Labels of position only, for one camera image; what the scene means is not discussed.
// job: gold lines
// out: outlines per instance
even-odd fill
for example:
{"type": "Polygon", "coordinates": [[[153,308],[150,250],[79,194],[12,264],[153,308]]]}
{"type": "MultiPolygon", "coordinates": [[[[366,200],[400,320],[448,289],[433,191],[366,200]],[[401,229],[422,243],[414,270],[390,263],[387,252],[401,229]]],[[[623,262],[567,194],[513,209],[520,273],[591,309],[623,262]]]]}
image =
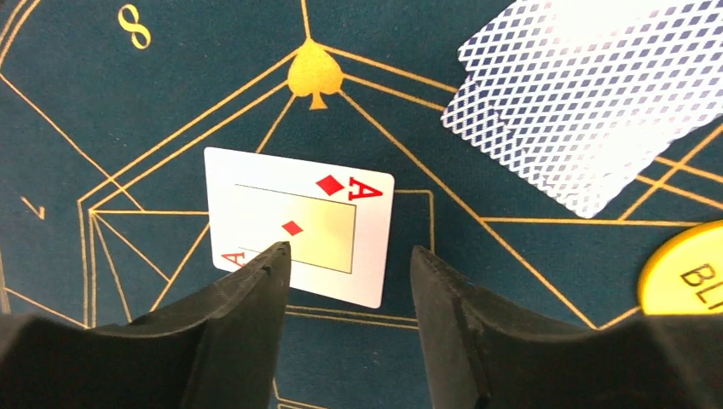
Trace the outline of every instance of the gold lines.
{"type": "MultiPolygon", "coordinates": [[[[161,166],[163,166],[164,164],[170,162],[173,158],[175,158],[176,156],[180,155],[181,153],[186,152],[186,150],[188,150],[190,147],[192,147],[193,145],[195,145],[195,144],[203,141],[206,137],[208,137],[209,135],[213,134],[213,133],[216,132],[217,130],[220,130],[223,126],[225,126],[225,125],[228,124],[229,122],[231,122],[231,121],[233,121],[234,119],[240,117],[241,115],[243,115],[244,113],[246,113],[246,112],[249,111],[250,109],[254,108],[256,105],[258,105],[258,104],[260,104],[261,102],[265,101],[267,98],[269,98],[270,96],[272,96],[273,94],[275,94],[276,91],[278,91],[279,89],[281,89],[281,88],[283,88],[283,87],[285,87],[285,86],[286,86],[286,80],[283,81],[283,82],[281,82],[280,84],[276,85],[273,89],[267,91],[265,94],[259,96],[256,100],[250,102],[250,103],[249,103],[248,105],[246,105],[245,107],[243,107],[243,108],[241,108],[240,110],[236,111],[236,112],[235,112],[233,115],[231,115],[230,117],[228,117],[228,118],[224,119],[223,121],[219,122],[218,124],[212,126],[212,127],[211,127],[210,129],[208,129],[206,132],[204,132],[204,133],[201,134],[200,136],[197,136],[196,139],[192,140],[191,142],[187,143],[186,145],[183,145],[182,148],[178,149],[177,151],[175,151],[174,153],[168,155],[166,158],[164,158],[163,160],[161,160],[161,161],[158,162],[157,164],[153,165],[150,169],[148,169],[148,170],[146,170],[145,172],[141,173],[139,176],[136,176],[135,179],[133,179],[133,180],[129,181],[128,183],[126,183],[125,185],[123,185],[123,187],[121,187],[121,190],[124,190],[124,189],[127,189],[128,187],[133,186],[134,184],[136,184],[138,181],[140,181],[140,180],[143,179],[144,177],[146,177],[146,176],[150,175],[151,173],[153,173],[154,171],[156,171],[159,167],[161,167],[161,166]]],[[[102,206],[102,205],[105,204],[108,200],[110,200],[110,199],[114,198],[115,196],[117,196],[118,193],[121,192],[121,190],[117,190],[117,191],[115,191],[114,193],[109,194],[109,195],[106,196],[103,200],[101,200],[100,202],[98,202],[98,203],[94,204],[92,207],[90,207],[90,209],[91,209],[91,210],[95,210],[95,209],[98,208],[99,206],[102,206]]]]}
{"type": "Polygon", "coordinates": [[[343,51],[342,49],[335,49],[334,47],[329,47],[328,45],[325,45],[325,44],[319,44],[319,45],[323,49],[325,49],[326,51],[328,51],[332,54],[341,55],[341,56],[349,58],[351,60],[363,62],[364,64],[368,64],[369,66],[375,66],[379,69],[395,73],[396,75],[399,75],[399,76],[402,76],[405,78],[413,79],[414,81],[418,81],[420,83],[427,84],[427,85],[430,85],[435,88],[444,89],[445,91],[449,91],[451,93],[457,92],[457,89],[455,87],[453,87],[451,85],[442,84],[439,81],[435,81],[431,78],[422,77],[421,75],[418,75],[418,74],[415,74],[415,73],[409,72],[409,71],[404,71],[404,70],[401,70],[394,66],[388,66],[383,62],[378,62],[378,61],[369,59],[367,57],[362,57],[361,55],[356,55],[356,54],[353,54],[353,53],[350,53],[347,51],[343,51]]]}
{"type": "Polygon", "coordinates": [[[37,210],[35,209],[35,206],[33,206],[30,203],[30,200],[26,199],[25,196],[20,196],[20,200],[25,204],[25,206],[29,207],[30,210],[32,210],[33,213],[35,213],[35,216],[37,216],[40,220],[45,220],[45,208],[43,206],[40,206],[37,210]]]}
{"type": "Polygon", "coordinates": [[[275,71],[280,66],[283,66],[286,64],[291,58],[293,58],[294,55],[298,52],[297,49],[293,50],[291,53],[289,53],[286,57],[282,58],[281,60],[277,61],[273,66],[270,66],[266,69],[266,71],[258,74],[254,79],[249,81],[248,83],[242,85],[240,88],[238,88],[236,91],[232,92],[230,95],[228,95],[226,98],[223,98],[220,100],[216,105],[213,107],[208,108],[203,113],[201,113],[198,117],[194,118],[191,122],[183,125],[179,130],[176,132],[168,135],[163,141],[157,143],[154,147],[148,149],[144,154],[139,156],[138,158],[133,159],[129,164],[123,167],[123,169],[117,171],[113,176],[110,176],[108,180],[105,182],[99,184],[98,186],[91,189],[89,192],[83,195],[83,197],[80,198],[81,201],[87,199],[90,195],[97,192],[98,190],[105,187],[112,179],[117,178],[118,176],[123,175],[128,169],[135,166],[138,162],[141,162],[143,159],[147,158],[154,152],[158,151],[161,147],[163,147],[165,144],[167,144],[170,141],[173,141],[176,139],[180,134],[191,128],[192,126],[196,125],[198,122],[203,120],[204,118],[208,117],[212,113],[214,113],[219,108],[226,105],[229,101],[233,100],[235,97],[239,96],[242,92],[246,91],[247,89],[251,88],[254,84],[258,83],[262,79],[266,78],[271,72],[275,71]]]}
{"type": "MultiPolygon", "coordinates": [[[[652,185],[652,186],[655,186],[655,185],[656,185],[656,181],[652,180],[652,179],[649,178],[649,177],[637,176],[636,179],[638,179],[639,181],[642,181],[643,183],[647,183],[647,184],[649,184],[649,185],[652,185]]],[[[687,190],[683,190],[683,189],[681,189],[681,188],[679,188],[679,187],[675,187],[675,186],[670,186],[670,185],[665,184],[665,183],[663,183],[663,184],[660,185],[659,187],[660,187],[662,190],[667,190],[667,191],[669,191],[669,192],[671,192],[671,193],[675,193],[675,194],[677,194],[677,195],[679,195],[679,196],[683,196],[684,198],[688,198],[688,199],[691,199],[691,200],[695,200],[695,201],[700,202],[700,203],[703,203],[703,204],[705,204],[705,205],[712,206],[712,207],[716,207],[716,208],[718,208],[718,209],[720,209],[720,210],[723,210],[723,203],[721,203],[721,202],[719,202],[719,201],[716,201],[716,200],[713,200],[713,199],[706,198],[705,196],[701,196],[700,194],[695,194],[695,193],[693,193],[693,192],[688,192],[687,190]]]]}
{"type": "Polygon", "coordinates": [[[698,152],[700,152],[704,147],[706,147],[713,139],[715,139],[716,136],[718,136],[721,132],[723,132],[723,124],[720,125],[716,130],[710,133],[710,135],[706,136],[705,139],[698,142],[694,148],[690,150],[678,163],[674,164],[668,172],[665,173],[660,179],[655,181],[655,183],[645,192],[642,196],[638,198],[638,200],[633,203],[627,210],[625,210],[624,213],[619,217],[620,220],[627,219],[630,217],[630,215],[633,214],[633,212],[640,207],[659,187],[661,187],[663,184],[665,184],[668,179],[670,179],[675,172],[678,171],[684,164],[686,164],[689,160],[691,160],[698,152]]]}
{"type": "Polygon", "coordinates": [[[96,169],[98,169],[105,177],[108,178],[108,181],[112,181],[113,184],[115,184],[115,186],[117,186],[120,189],[120,192],[122,192],[126,196],[128,196],[128,199],[130,199],[133,202],[133,204],[136,205],[136,207],[138,209],[143,210],[141,205],[138,204],[138,202],[136,202],[136,200],[133,199],[132,196],[130,196],[130,193],[126,192],[125,189],[118,184],[118,182],[115,180],[115,177],[110,176],[98,163],[95,162],[95,160],[93,160],[93,158],[88,156],[88,154],[85,153],[85,151],[83,149],[81,149],[78,146],[78,144],[75,143],[75,141],[70,136],[68,136],[65,133],[65,131],[63,131],[61,129],[61,127],[59,127],[57,124],[55,124],[55,122],[53,122],[53,120],[50,119],[50,117],[48,117],[48,115],[45,115],[45,112],[43,112],[43,110],[41,110],[32,101],[30,101],[22,92],[20,92],[19,89],[17,89],[12,83],[10,83],[10,81],[8,81],[8,79],[4,75],[0,74],[0,79],[2,79],[20,98],[22,98],[23,101],[25,101],[28,105],[30,105],[32,107],[32,109],[35,110],[35,112],[37,112],[41,117],[43,117],[43,119],[45,119],[45,122],[50,124],[50,126],[52,126],[55,129],[55,131],[57,131],[59,134],[61,134],[61,136],[63,138],[65,138],[65,140],[72,146],[73,149],[75,149],[76,152],[78,152],[80,154],[80,156],[82,156],[83,158],[85,158],[85,160],[87,160],[93,166],[95,166],[96,169]]]}
{"type": "Polygon", "coordinates": [[[296,401],[296,400],[291,400],[291,399],[282,398],[282,397],[279,395],[279,385],[276,384],[276,378],[274,378],[274,379],[271,381],[271,384],[272,384],[272,386],[273,386],[273,388],[274,388],[274,397],[275,397],[276,400],[278,400],[279,402],[282,402],[282,403],[280,403],[280,404],[277,406],[277,408],[282,408],[282,407],[283,407],[283,408],[292,408],[292,409],[326,409],[326,408],[323,407],[323,406],[311,405],[311,404],[309,404],[309,403],[303,403],[303,402],[299,402],[299,401],[296,401]]]}
{"type": "Polygon", "coordinates": [[[111,253],[108,251],[108,246],[106,244],[106,239],[103,237],[103,231],[101,230],[101,227],[98,226],[98,220],[96,217],[93,217],[93,223],[95,224],[95,229],[98,230],[98,238],[101,240],[101,245],[103,246],[103,251],[106,253],[106,258],[108,260],[108,267],[111,268],[111,273],[113,274],[113,279],[115,280],[115,287],[118,289],[118,295],[120,296],[120,301],[123,303],[123,310],[125,311],[125,318],[128,320],[128,322],[131,322],[133,319],[130,315],[130,309],[128,309],[128,303],[125,301],[125,293],[123,293],[123,286],[120,284],[120,277],[118,276],[118,273],[115,271],[115,265],[113,264],[113,259],[111,258],[111,253]]]}
{"type": "Polygon", "coordinates": [[[434,193],[429,189],[396,189],[395,193],[411,193],[411,194],[426,194],[429,196],[430,204],[430,251],[435,254],[435,234],[434,234],[434,193]]]}
{"type": "MultiPolygon", "coordinates": [[[[675,166],[678,162],[675,162],[674,160],[657,157],[656,162],[660,162],[661,164],[666,164],[668,166],[675,166]]],[[[680,170],[683,170],[685,172],[688,172],[690,174],[693,174],[695,176],[701,176],[706,179],[710,179],[711,181],[717,181],[720,184],[723,184],[723,176],[718,176],[715,173],[707,172],[705,170],[700,170],[698,168],[694,168],[692,166],[689,166],[687,164],[683,164],[680,166],[680,170]]]]}
{"type": "Polygon", "coordinates": [[[425,172],[444,192],[449,195],[452,200],[457,202],[457,204],[464,209],[472,218],[474,218],[482,228],[484,228],[487,233],[489,233],[492,237],[497,240],[498,243],[502,245],[502,247],[507,250],[513,257],[515,257],[522,265],[524,265],[552,294],[554,294],[563,304],[567,306],[567,308],[570,309],[575,315],[577,315],[582,322],[584,322],[587,326],[590,328],[596,328],[595,324],[585,316],[585,314],[582,313],[577,307],[567,298],[563,295],[562,292],[560,292],[552,283],[550,283],[542,274],[540,274],[537,269],[532,267],[532,265],[527,262],[515,249],[512,248],[511,245],[509,245],[489,224],[486,222],[483,222],[480,218],[480,216],[467,204],[462,200],[459,196],[457,196],[457,193],[455,193],[452,189],[450,189],[443,181],[440,179],[437,175],[434,174],[429,168],[426,167],[426,165],[422,164],[419,159],[414,156],[414,154],[407,149],[401,142],[399,142],[388,130],[385,129],[384,126],[382,126],[379,122],[377,122],[376,119],[374,119],[364,108],[359,106],[354,100],[351,99],[345,92],[339,91],[339,93],[370,123],[372,124],[379,132],[382,133],[382,135],[386,136],[387,139],[390,140],[392,144],[394,144],[399,150],[401,150],[407,157],[414,162],[414,164],[417,165],[417,167],[425,172]]]}
{"type": "Polygon", "coordinates": [[[344,79],[349,79],[350,81],[353,81],[355,83],[359,83],[362,85],[366,85],[369,88],[374,88],[376,90],[385,92],[387,94],[391,94],[394,96],[397,96],[399,98],[402,98],[403,100],[411,101],[417,104],[420,104],[423,107],[428,107],[431,109],[436,109],[439,112],[444,111],[444,107],[438,104],[435,104],[434,102],[425,101],[421,98],[417,98],[416,96],[405,94],[401,91],[397,91],[396,89],[387,88],[384,85],[373,83],[372,81],[367,81],[366,79],[355,77],[353,75],[345,74],[344,79]]]}
{"type": "Polygon", "coordinates": [[[164,280],[166,280],[166,281],[169,280],[169,279],[168,279],[168,276],[165,275],[162,271],[160,271],[160,268],[158,268],[155,264],[153,264],[153,262],[151,262],[150,260],[148,260],[148,257],[146,257],[146,255],[143,254],[142,251],[138,250],[127,238],[123,237],[123,234],[121,234],[118,230],[116,230],[115,228],[113,228],[113,226],[111,226],[110,223],[106,222],[105,219],[103,219],[102,217],[100,217],[100,216],[98,216],[97,214],[95,214],[95,212],[94,212],[94,217],[93,217],[93,218],[94,218],[94,219],[98,219],[98,220],[100,220],[101,222],[103,222],[103,224],[106,225],[106,227],[108,228],[108,230],[110,230],[111,232],[113,232],[113,234],[115,234],[116,236],[118,236],[118,238],[121,239],[127,246],[129,246],[131,250],[133,250],[141,259],[143,259],[144,262],[146,262],[149,266],[151,266],[151,268],[152,268],[153,270],[155,270],[156,273],[158,273],[161,277],[163,277],[164,280]]]}
{"type": "Polygon", "coordinates": [[[291,107],[292,103],[296,99],[296,96],[292,94],[292,96],[289,98],[289,102],[286,103],[284,106],[284,109],[281,110],[281,113],[278,117],[276,117],[276,120],[271,125],[271,128],[269,128],[269,132],[266,132],[266,136],[263,138],[263,141],[258,145],[256,148],[256,153],[260,153],[264,147],[266,147],[266,144],[269,143],[269,140],[271,139],[271,136],[274,134],[274,131],[276,130],[276,127],[279,126],[279,123],[286,115],[286,112],[289,110],[289,107],[291,107]]]}
{"type": "Polygon", "coordinates": [[[194,251],[196,251],[196,247],[199,246],[201,240],[204,238],[205,234],[208,233],[208,227],[210,225],[206,223],[205,228],[201,231],[199,234],[199,237],[196,238],[196,241],[194,241],[194,244],[191,246],[191,248],[186,253],[186,256],[181,260],[181,263],[178,264],[178,268],[176,268],[176,271],[171,276],[171,279],[168,281],[168,284],[165,285],[165,288],[160,292],[158,299],[156,299],[156,302],[153,303],[153,306],[151,307],[150,311],[154,311],[160,304],[161,301],[163,301],[163,298],[165,297],[165,294],[168,292],[168,290],[173,285],[173,282],[176,281],[176,278],[178,277],[178,274],[181,273],[181,270],[183,270],[183,266],[186,265],[188,262],[188,259],[191,258],[191,255],[193,255],[194,251]]]}
{"type": "Polygon", "coordinates": [[[305,317],[305,318],[319,318],[322,320],[353,322],[356,324],[389,326],[391,328],[401,328],[404,330],[418,330],[419,329],[416,325],[392,324],[392,323],[384,322],[384,321],[371,321],[371,320],[359,320],[359,319],[355,319],[355,318],[333,317],[333,316],[324,315],[324,314],[306,314],[306,313],[297,313],[295,311],[286,311],[286,315],[291,315],[291,316],[296,316],[296,317],[305,317]]]}
{"type": "Polygon", "coordinates": [[[47,312],[49,312],[49,313],[51,313],[51,314],[53,314],[53,315],[56,315],[56,316],[58,316],[58,317],[61,317],[62,319],[67,320],[68,322],[72,322],[73,324],[75,324],[75,325],[77,325],[77,326],[79,326],[79,327],[81,327],[81,328],[88,328],[87,325],[85,325],[85,324],[83,324],[83,323],[81,323],[81,322],[77,322],[76,320],[68,317],[67,315],[61,314],[61,313],[55,311],[54,309],[52,309],[52,308],[50,308],[50,307],[46,307],[46,306],[44,306],[43,304],[41,304],[40,302],[31,300],[30,298],[23,296],[22,294],[20,294],[20,293],[17,292],[17,291],[10,290],[8,287],[5,287],[5,291],[7,291],[7,292],[9,292],[10,294],[12,294],[12,295],[20,298],[21,300],[25,300],[25,301],[29,302],[30,304],[32,304],[32,305],[34,305],[34,306],[36,306],[36,307],[38,307],[38,308],[44,309],[45,311],[47,311],[47,312]]]}
{"type": "Polygon", "coordinates": [[[85,220],[80,200],[76,201],[76,205],[78,206],[78,223],[80,224],[80,255],[83,259],[83,324],[88,325],[88,258],[85,254],[85,220]]]}
{"type": "Polygon", "coordinates": [[[208,216],[205,210],[93,210],[97,215],[208,216]]]}
{"type": "Polygon", "coordinates": [[[318,313],[329,313],[333,315],[350,315],[354,317],[368,317],[368,318],[374,318],[376,320],[398,320],[398,321],[406,321],[416,324],[417,319],[416,318],[408,318],[408,317],[396,317],[394,315],[382,315],[382,314],[370,314],[370,313],[357,313],[356,311],[346,311],[343,309],[330,309],[330,308],[317,308],[317,307],[305,307],[302,305],[287,305],[287,309],[291,310],[300,310],[300,311],[312,311],[312,312],[318,312],[318,313]]]}
{"type": "Polygon", "coordinates": [[[15,16],[20,12],[20,10],[22,9],[22,6],[24,6],[25,3],[27,3],[27,0],[21,0],[20,2],[18,2],[18,4],[17,4],[17,5],[15,6],[15,8],[13,9],[13,13],[12,13],[12,14],[10,15],[10,17],[8,18],[8,22],[5,23],[5,27],[3,27],[3,31],[0,32],[0,44],[3,43],[3,39],[5,38],[5,34],[8,33],[8,30],[10,29],[10,26],[13,25],[13,20],[15,20],[15,16]]]}
{"type": "Polygon", "coordinates": [[[10,300],[5,291],[5,270],[3,270],[3,253],[0,251],[0,310],[3,314],[10,314],[10,300]]]}
{"type": "Polygon", "coordinates": [[[306,0],[301,0],[301,15],[304,17],[304,32],[307,38],[311,38],[311,25],[309,24],[309,13],[306,11],[306,0]]]}
{"type": "Polygon", "coordinates": [[[664,220],[610,220],[610,219],[547,219],[541,217],[480,217],[488,223],[578,224],[585,226],[647,226],[657,228],[689,228],[699,222],[668,222],[664,220]]]}
{"type": "Polygon", "coordinates": [[[321,406],[308,405],[305,403],[302,405],[303,406],[291,406],[286,403],[280,403],[279,405],[276,406],[276,409],[309,409],[309,408],[314,409],[317,407],[321,407],[321,406]]]}
{"type": "Polygon", "coordinates": [[[630,308],[625,313],[618,315],[617,317],[615,317],[613,320],[611,320],[607,324],[600,326],[598,329],[602,331],[605,328],[610,328],[611,326],[618,324],[619,322],[625,320],[627,317],[637,313],[638,311],[640,311],[640,307],[630,308]]]}
{"type": "Polygon", "coordinates": [[[94,235],[93,214],[88,213],[88,230],[90,235],[90,327],[95,328],[95,318],[98,315],[97,304],[97,272],[95,270],[95,235],[94,235]]]}
{"type": "MultiPolygon", "coordinates": [[[[14,18],[14,15],[17,14],[17,11],[20,10],[24,2],[20,3],[15,7],[15,10],[13,10],[13,14],[10,16],[10,20],[8,20],[8,25],[11,23],[12,19],[14,18]]],[[[8,37],[8,42],[5,44],[5,48],[3,49],[3,52],[0,53],[0,66],[3,66],[3,61],[5,60],[5,55],[7,55],[8,51],[10,50],[10,46],[13,45],[13,41],[15,40],[15,36],[18,34],[18,31],[22,27],[23,24],[25,24],[25,20],[27,20],[27,17],[32,13],[32,11],[35,9],[35,6],[40,3],[40,0],[35,0],[32,2],[30,7],[27,8],[25,13],[20,17],[20,20],[18,20],[18,24],[15,25],[15,28],[13,29],[13,32],[10,33],[10,37],[8,37]]]]}

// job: yellow chip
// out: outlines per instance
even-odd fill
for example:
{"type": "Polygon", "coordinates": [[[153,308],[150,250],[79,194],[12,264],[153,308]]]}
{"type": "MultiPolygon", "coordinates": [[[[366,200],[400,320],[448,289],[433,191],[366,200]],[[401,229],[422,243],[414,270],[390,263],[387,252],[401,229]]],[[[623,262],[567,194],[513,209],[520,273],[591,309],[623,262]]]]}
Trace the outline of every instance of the yellow chip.
{"type": "Polygon", "coordinates": [[[723,220],[673,237],[643,267],[638,298],[646,314],[723,313],[723,220]]]}

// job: red diamond symbol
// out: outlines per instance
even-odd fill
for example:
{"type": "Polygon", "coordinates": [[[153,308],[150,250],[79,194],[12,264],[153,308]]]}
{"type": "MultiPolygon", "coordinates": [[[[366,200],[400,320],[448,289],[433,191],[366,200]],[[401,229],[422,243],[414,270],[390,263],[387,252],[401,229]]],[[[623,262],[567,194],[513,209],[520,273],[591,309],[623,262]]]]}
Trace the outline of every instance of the red diamond symbol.
{"type": "Polygon", "coordinates": [[[336,179],[334,179],[334,176],[331,175],[321,179],[316,184],[324,189],[324,192],[326,192],[329,196],[344,188],[344,185],[339,183],[336,179]]]}
{"type": "Polygon", "coordinates": [[[292,236],[303,232],[303,230],[295,222],[289,222],[287,224],[282,224],[281,226],[292,236]]]}

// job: gold spade symbol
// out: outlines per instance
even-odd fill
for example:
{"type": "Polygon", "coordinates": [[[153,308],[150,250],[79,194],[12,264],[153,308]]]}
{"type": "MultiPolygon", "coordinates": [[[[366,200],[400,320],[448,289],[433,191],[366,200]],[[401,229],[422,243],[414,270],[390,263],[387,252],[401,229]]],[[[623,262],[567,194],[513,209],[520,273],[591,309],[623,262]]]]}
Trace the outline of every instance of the gold spade symbol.
{"type": "Polygon", "coordinates": [[[327,109],[321,93],[330,95],[341,90],[344,74],[332,56],[319,44],[307,39],[289,68],[289,88],[296,96],[311,94],[311,108],[327,109]]]}

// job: playing card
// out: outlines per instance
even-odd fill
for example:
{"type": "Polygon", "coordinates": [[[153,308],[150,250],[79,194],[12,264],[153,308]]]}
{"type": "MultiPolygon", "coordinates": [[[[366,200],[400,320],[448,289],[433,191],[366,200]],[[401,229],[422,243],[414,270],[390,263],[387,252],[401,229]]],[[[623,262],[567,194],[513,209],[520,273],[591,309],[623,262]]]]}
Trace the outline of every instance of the playing card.
{"type": "Polygon", "coordinates": [[[590,217],[720,114],[723,3],[615,0],[582,13],[583,3],[600,2],[516,2],[460,61],[546,193],[590,217]]]}
{"type": "Polygon", "coordinates": [[[205,171],[217,268],[288,241],[292,288],[379,307],[392,175],[213,147],[205,171]]]}
{"type": "Polygon", "coordinates": [[[442,113],[442,125],[530,183],[539,181],[530,167],[523,166],[522,143],[500,121],[492,105],[480,96],[479,84],[471,77],[467,77],[442,113]]]}

